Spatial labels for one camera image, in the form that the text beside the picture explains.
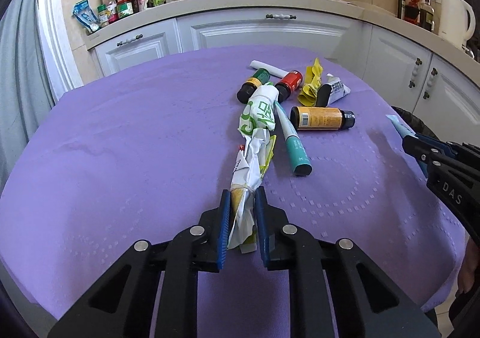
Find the white doorframe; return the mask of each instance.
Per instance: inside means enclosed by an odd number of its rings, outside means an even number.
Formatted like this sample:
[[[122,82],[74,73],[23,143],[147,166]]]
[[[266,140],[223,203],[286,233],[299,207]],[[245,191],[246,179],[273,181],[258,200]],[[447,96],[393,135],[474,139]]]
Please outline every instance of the white doorframe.
[[[83,86],[63,19],[62,0],[38,0],[38,25],[55,102],[76,87]]]

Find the human hand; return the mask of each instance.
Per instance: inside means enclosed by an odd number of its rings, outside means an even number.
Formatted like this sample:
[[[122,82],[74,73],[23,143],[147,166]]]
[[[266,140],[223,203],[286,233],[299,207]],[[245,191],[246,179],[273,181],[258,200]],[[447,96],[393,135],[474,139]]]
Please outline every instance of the human hand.
[[[475,283],[475,270],[480,264],[480,248],[474,243],[472,238],[466,243],[465,257],[458,273],[458,292],[467,293],[472,289]]]

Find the floor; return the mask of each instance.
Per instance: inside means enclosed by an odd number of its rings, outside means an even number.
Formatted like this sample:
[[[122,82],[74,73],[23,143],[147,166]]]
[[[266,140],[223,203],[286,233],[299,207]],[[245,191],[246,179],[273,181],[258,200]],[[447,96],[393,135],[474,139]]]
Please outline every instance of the floor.
[[[442,334],[442,338],[445,338],[453,331],[452,324],[450,323],[450,319],[448,318],[448,310],[452,305],[453,300],[455,300],[455,293],[457,289],[457,281],[455,281],[455,284],[453,285],[452,291],[450,292],[450,295],[448,295],[447,300],[443,304],[440,304],[437,308],[435,308],[438,318],[438,329]]]

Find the metal screw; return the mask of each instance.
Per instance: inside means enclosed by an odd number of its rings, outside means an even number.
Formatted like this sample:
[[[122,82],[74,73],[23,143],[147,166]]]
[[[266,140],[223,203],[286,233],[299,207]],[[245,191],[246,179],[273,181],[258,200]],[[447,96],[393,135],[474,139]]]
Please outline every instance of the metal screw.
[[[294,235],[297,233],[297,228],[293,224],[284,225],[282,231],[287,235]]]
[[[204,232],[205,232],[205,228],[203,228],[201,225],[196,225],[196,226],[190,228],[190,233],[193,236],[203,235]]]
[[[148,242],[146,240],[139,240],[133,248],[135,248],[135,251],[145,251],[148,248]]]
[[[353,248],[353,242],[350,239],[341,239],[338,245],[344,250],[351,250]]]

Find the black cap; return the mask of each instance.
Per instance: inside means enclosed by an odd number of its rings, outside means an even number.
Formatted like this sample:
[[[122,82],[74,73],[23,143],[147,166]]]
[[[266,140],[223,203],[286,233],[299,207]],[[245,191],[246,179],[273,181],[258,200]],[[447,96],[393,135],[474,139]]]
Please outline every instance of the black cap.
[[[343,115],[343,123],[340,129],[349,129],[355,125],[355,114],[350,110],[341,110]]]
[[[285,99],[287,99],[290,96],[291,91],[286,85],[277,83],[275,87],[278,90],[278,103],[282,103]]]
[[[255,86],[248,83],[244,83],[241,89],[239,90],[239,92],[237,92],[237,99],[241,103],[246,105],[248,103],[248,100],[254,94],[255,90],[256,90]]]
[[[317,91],[316,108],[325,108],[328,105],[330,94],[332,93],[332,86],[330,84],[323,84]]]

